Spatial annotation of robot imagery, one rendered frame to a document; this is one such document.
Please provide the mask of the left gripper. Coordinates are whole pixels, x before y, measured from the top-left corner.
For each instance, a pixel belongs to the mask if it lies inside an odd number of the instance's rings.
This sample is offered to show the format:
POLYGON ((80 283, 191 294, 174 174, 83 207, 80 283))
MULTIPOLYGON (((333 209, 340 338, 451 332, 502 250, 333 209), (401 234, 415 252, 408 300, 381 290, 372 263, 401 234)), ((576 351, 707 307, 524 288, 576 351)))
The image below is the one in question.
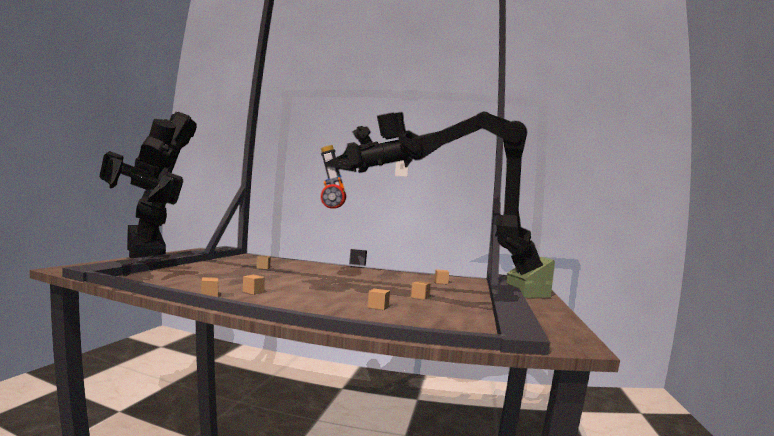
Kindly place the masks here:
POLYGON ((363 150, 361 150, 360 146, 355 142, 348 143, 346 150, 342 155, 337 156, 325 162, 326 166, 342 168, 341 170, 356 172, 356 168, 359 168, 358 170, 359 173, 366 172, 368 170, 368 167, 373 167, 378 165, 382 166, 383 164, 386 164, 386 159, 385 159, 384 150, 383 150, 383 143, 378 143, 378 142, 374 143, 374 146, 371 146, 363 150), (349 153, 349 156, 348 156, 348 153, 349 153), (348 156, 348 160, 347 160, 347 156, 348 156), (363 170, 360 170, 360 169, 363 169, 363 170))

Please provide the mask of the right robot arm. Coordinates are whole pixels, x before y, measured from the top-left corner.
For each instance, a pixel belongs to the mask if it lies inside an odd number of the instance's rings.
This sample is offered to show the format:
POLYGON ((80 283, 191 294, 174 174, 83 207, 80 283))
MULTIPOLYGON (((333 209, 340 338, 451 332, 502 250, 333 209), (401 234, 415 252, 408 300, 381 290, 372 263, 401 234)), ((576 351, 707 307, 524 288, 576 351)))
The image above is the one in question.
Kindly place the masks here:
MULTIPOLYGON (((135 162, 145 161, 155 165, 156 173, 160 171, 162 166, 162 172, 156 178, 160 180, 162 175, 166 176, 168 172, 172 173, 180 150, 189 143, 191 137, 195 134, 196 128, 197 123, 189 115, 181 112, 172 114, 170 120, 154 119, 149 136, 141 145, 140 154, 135 162), (175 141, 177 144, 175 144, 175 141)), ((158 235, 159 225, 165 224, 167 218, 165 203, 147 201, 151 192, 144 191, 142 199, 139 200, 136 208, 136 218, 140 218, 139 229, 134 229, 133 232, 143 243, 160 239, 158 235)))

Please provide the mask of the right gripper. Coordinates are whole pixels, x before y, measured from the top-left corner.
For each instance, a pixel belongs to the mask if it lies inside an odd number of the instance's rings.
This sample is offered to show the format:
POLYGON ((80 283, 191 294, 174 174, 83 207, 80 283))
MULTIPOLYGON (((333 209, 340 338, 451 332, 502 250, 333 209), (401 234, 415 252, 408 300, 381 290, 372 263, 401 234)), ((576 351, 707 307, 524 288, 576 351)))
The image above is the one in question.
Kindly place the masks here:
POLYGON ((145 161, 136 161, 135 166, 131 166, 123 163, 123 159, 122 155, 111 151, 107 152, 103 157, 100 178, 109 183, 109 188, 117 186, 118 178, 120 174, 123 174, 131 177, 132 185, 148 191, 153 189, 148 197, 148 202, 162 202, 172 205, 177 203, 183 184, 181 176, 168 172, 166 176, 163 175, 159 180, 156 178, 160 174, 162 166, 159 173, 156 173, 155 165, 145 161), (112 182, 110 182, 111 176, 112 182))

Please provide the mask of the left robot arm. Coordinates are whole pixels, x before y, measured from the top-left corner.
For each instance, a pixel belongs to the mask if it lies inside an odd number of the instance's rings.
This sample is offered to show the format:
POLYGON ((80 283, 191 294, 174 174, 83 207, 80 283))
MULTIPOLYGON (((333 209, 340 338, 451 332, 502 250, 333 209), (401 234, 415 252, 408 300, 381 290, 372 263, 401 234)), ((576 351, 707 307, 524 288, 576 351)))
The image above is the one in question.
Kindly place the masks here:
MULTIPOLYGON (((406 168, 412 159, 421 160, 442 145, 480 129, 485 129, 496 136, 503 138, 507 158, 505 204, 504 214, 499 214, 496 221, 497 232, 495 236, 498 236, 498 243, 502 247, 508 249, 512 254, 511 258, 515 268, 521 275, 543 266, 535 244, 533 241, 530 241, 531 231, 522 228, 520 223, 519 187, 521 179, 521 159, 524 148, 523 144, 525 144, 526 141, 526 126, 522 122, 512 121, 512 124, 510 124, 509 122, 511 121, 484 111, 446 129, 424 134, 418 138, 417 134, 409 130, 406 131, 403 112, 379 115, 377 116, 377 119, 380 133, 383 138, 386 140, 393 138, 399 139, 383 143, 386 163, 404 161, 406 168), (409 140, 409 138, 413 140, 409 140)), ((361 150, 374 146, 374 143, 377 143, 371 140, 369 136, 370 133, 371 131, 368 126, 358 126, 357 129, 353 131, 355 138, 357 139, 358 137, 358 139, 360 139, 359 142, 361 145, 359 146, 361 150)))

